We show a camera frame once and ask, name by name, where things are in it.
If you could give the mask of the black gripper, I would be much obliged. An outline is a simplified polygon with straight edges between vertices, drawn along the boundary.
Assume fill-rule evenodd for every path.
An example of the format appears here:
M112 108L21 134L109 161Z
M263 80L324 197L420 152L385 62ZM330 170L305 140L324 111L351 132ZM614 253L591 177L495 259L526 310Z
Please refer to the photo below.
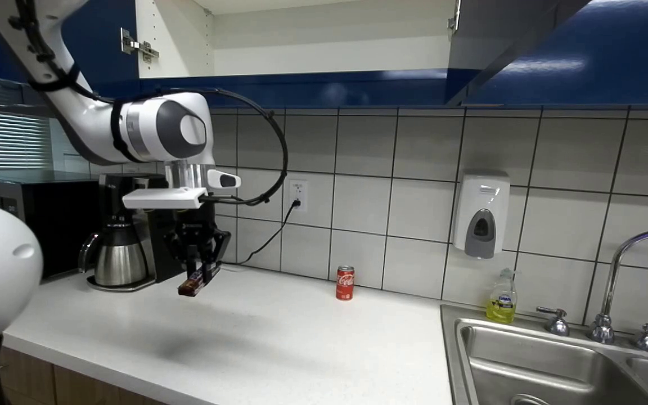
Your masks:
M229 232L216 229L213 204L174 214L170 247L178 261L184 261L188 277L200 271L202 284L209 284L219 274L229 238Z

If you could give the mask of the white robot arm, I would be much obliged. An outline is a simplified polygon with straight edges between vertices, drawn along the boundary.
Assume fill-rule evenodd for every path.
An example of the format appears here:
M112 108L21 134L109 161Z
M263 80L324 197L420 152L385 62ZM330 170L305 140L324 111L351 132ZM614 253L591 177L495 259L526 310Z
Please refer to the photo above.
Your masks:
M178 292L193 296L222 264L229 234L214 225L214 189L238 189L242 177L214 160L214 123L200 91L164 91L115 102L96 91L64 24L89 0L0 0L0 41L30 86L54 108L74 150L96 163L170 166L170 186L134 189L127 208L171 211L171 250L188 279Z

